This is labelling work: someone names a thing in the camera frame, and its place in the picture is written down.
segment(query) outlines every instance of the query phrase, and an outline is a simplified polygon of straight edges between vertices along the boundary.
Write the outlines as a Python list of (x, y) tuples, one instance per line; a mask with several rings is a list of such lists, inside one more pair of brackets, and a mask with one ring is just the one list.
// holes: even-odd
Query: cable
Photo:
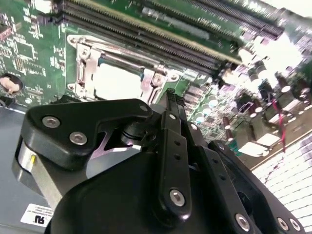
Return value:
[(278, 109), (275, 99), (272, 99), (272, 105), (273, 105), (273, 108), (278, 112), (278, 123), (279, 123), (279, 128), (280, 128), (280, 130), (282, 132), (280, 141), (283, 144), (283, 152), (285, 153), (285, 151), (286, 151), (286, 143), (285, 143), (286, 131), (285, 131), (285, 128), (284, 128), (284, 125), (283, 125), (282, 113)]
[[(278, 124), (279, 124), (279, 128), (281, 130), (281, 140), (280, 141), (283, 144), (283, 153), (285, 154), (285, 152), (286, 152), (286, 142), (285, 142), (286, 131), (285, 131), (285, 128), (284, 128), (284, 125), (283, 125), (282, 113), (278, 109), (275, 99), (272, 99), (272, 106), (278, 112)], [(266, 184), (269, 181), (269, 178), (270, 178), (271, 174), (276, 169), (279, 168), (280, 164), (282, 164), (284, 162), (284, 154), (283, 154), (282, 158), (277, 162), (277, 164), (273, 167), (273, 169), (269, 172), (268, 176), (265, 178), (264, 184)]]

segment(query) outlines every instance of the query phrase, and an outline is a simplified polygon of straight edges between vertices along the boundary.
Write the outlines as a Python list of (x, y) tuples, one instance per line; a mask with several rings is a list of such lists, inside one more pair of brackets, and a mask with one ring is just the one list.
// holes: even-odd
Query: microchip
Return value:
[(192, 94), (185, 94), (183, 97), (187, 102), (198, 102), (200, 98), (200, 96), (194, 96)]
[(208, 117), (208, 118), (206, 119), (206, 122), (208, 122), (208, 123), (213, 123), (214, 120), (215, 120), (214, 118)]
[(235, 114), (237, 114), (237, 113), (238, 113), (238, 109), (237, 109), (237, 107), (233, 107), (233, 108), (231, 109), (231, 111), (232, 111), (233, 113), (235, 113)]
[(30, 18), (30, 21), (31, 21), (33, 24), (37, 24), (37, 23), (38, 23), (37, 18), (35, 18), (35, 17), (33, 17), (33, 16)]
[(12, 28), (5, 24), (0, 23), (0, 41), (4, 41), (12, 35)]
[(209, 136), (211, 136), (211, 137), (217, 137), (218, 134), (217, 134), (217, 133), (210, 133)]
[(204, 91), (200, 89), (200, 86), (197, 84), (192, 84), (189, 86), (188, 93), (194, 94), (194, 95), (203, 95)]

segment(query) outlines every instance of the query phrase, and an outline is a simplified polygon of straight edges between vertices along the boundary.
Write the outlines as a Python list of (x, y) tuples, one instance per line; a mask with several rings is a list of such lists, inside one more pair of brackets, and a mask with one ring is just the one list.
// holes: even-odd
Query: silver screw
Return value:
[(224, 149), (225, 149), (225, 148), (224, 148), (224, 145), (222, 145), (221, 143), (218, 142), (217, 145), (218, 145), (218, 147), (219, 147), (221, 150), (224, 150)]
[(175, 81), (179, 78), (179, 75), (178, 74), (173, 74), (171, 77), (171, 80)]
[(238, 225), (241, 227), (241, 229), (243, 229), (246, 232), (249, 232), (249, 230), (250, 230), (249, 222), (247, 221), (247, 219), (243, 215), (236, 214), (235, 219), (236, 219), (236, 222), (238, 223)]
[(140, 108), (141, 108), (143, 111), (148, 111), (148, 109), (147, 109), (146, 106), (140, 105)]
[(176, 206), (184, 206), (185, 204), (185, 198), (183, 194), (176, 190), (172, 189), (169, 193), (171, 201), (176, 205)]
[(193, 128), (193, 130), (197, 130), (197, 126), (193, 123), (191, 123), (191, 127)]
[(285, 223), (285, 221), (283, 219), (277, 218), (277, 221), (283, 230), (285, 230), (285, 231), (289, 230), (287, 223)]
[(88, 59), (89, 57), (90, 57), (90, 51), (89, 50), (87, 50), (87, 49), (83, 49), (81, 52), (80, 52), (80, 54), (79, 54), (79, 56), (80, 56), (80, 58), (82, 58), (82, 59)]
[(289, 221), (292, 223), (293, 228), (295, 228), (297, 231), (301, 231), (301, 227), (299, 226), (299, 224), (295, 220), (290, 218)]
[(60, 126), (60, 121), (53, 116), (46, 116), (42, 119), (42, 123), (47, 128), (57, 128)]
[(174, 115), (172, 115), (172, 114), (170, 114), (169, 116), (170, 116), (170, 118), (172, 118), (172, 119), (176, 119), (176, 117), (175, 117)]
[(80, 132), (71, 133), (69, 135), (69, 139), (72, 143), (76, 145), (84, 145), (88, 141), (88, 138), (86, 137), (86, 135)]

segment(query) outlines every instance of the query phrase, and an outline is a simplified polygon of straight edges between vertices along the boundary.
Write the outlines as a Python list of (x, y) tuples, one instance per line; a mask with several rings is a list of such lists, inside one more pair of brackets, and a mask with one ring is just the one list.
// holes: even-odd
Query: label sticker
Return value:
[(20, 221), (22, 223), (47, 227), (52, 216), (53, 210), (51, 208), (29, 204)]

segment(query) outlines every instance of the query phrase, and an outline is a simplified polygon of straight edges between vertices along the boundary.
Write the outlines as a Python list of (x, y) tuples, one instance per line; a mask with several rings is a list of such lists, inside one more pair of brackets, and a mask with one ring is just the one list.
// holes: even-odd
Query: capacitor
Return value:
[(228, 140), (228, 142), (230, 142), (234, 139), (232, 131), (230, 129), (227, 129), (225, 131), (225, 135), (226, 135), (226, 139)]
[(255, 112), (256, 113), (260, 113), (263, 110), (260, 101), (256, 98), (253, 100), (253, 105), (255, 106)]
[(304, 97), (304, 110), (308, 110), (312, 107), (312, 98), (311, 98), (311, 94), (307, 93)]
[(268, 84), (267, 81), (263, 82), (260, 86), (259, 86), (259, 93), (261, 95), (261, 99), (266, 102), (266, 103), (270, 103), (272, 101), (272, 99), (274, 98), (274, 90), (272, 89), (272, 87)]
[(290, 87), (290, 85), (287, 83), (285, 77), (283, 77), (280, 73), (276, 73), (276, 74), (275, 74), (275, 77), (276, 77), (276, 79), (277, 79), (277, 82), (278, 82), (278, 84), (279, 84), (279, 87), (281, 88), (281, 92), (282, 92), (282, 93), (286, 93), (286, 92), (288, 92), (288, 91), (291, 89), (291, 87)]
[(255, 71), (257, 72), (257, 74), (260, 75), (260, 76), (263, 74), (262, 72), (267, 71), (267, 68), (265, 67), (263, 61), (257, 61), (257, 62), (255, 62), (255, 63), (254, 63), (254, 69), (255, 69)]
[(211, 113), (211, 108), (209, 106), (208, 103), (204, 103), (202, 106), (201, 106), (203, 109), (202, 109), (202, 112), (205, 114), (205, 115), (209, 115)]
[(278, 84), (276, 77), (274, 76), (273, 72), (267, 70), (263, 61), (255, 62), (254, 69), (261, 80), (266, 79), (273, 89), (276, 87), (276, 85)]
[(222, 118), (222, 122), (223, 122), (223, 126), (226, 130), (230, 129), (231, 125), (230, 125), (230, 120), (229, 118), (227, 118), (226, 116), (224, 116)]
[(210, 95), (208, 97), (208, 104), (210, 106), (210, 108), (214, 108), (218, 105), (218, 99), (216, 98), (216, 95)]
[(248, 65), (249, 63), (251, 63), (251, 61), (253, 60), (253, 57), (254, 57), (249, 51), (247, 51), (243, 48), (240, 48), (238, 50), (238, 55), (240, 56), (243, 64), (245, 64), (245, 65)]
[(311, 90), (308, 83), (302, 78), (297, 80), (296, 86), (299, 89), (300, 94), (302, 94), (302, 95), (309, 93)]
[(195, 114), (195, 120), (196, 120), (196, 122), (198, 122), (198, 123), (204, 122), (204, 121), (205, 121), (205, 115), (204, 115), (204, 113), (202, 113), (202, 112), (197, 112), (197, 113)]
[(262, 83), (262, 80), (259, 78), (254, 68), (248, 70), (248, 76), (254, 87), (259, 87), (259, 85)]
[(252, 105), (252, 106), (248, 109), (248, 113), (249, 113), (250, 118), (256, 117), (257, 112), (256, 112), (255, 110), (256, 110), (255, 105)]

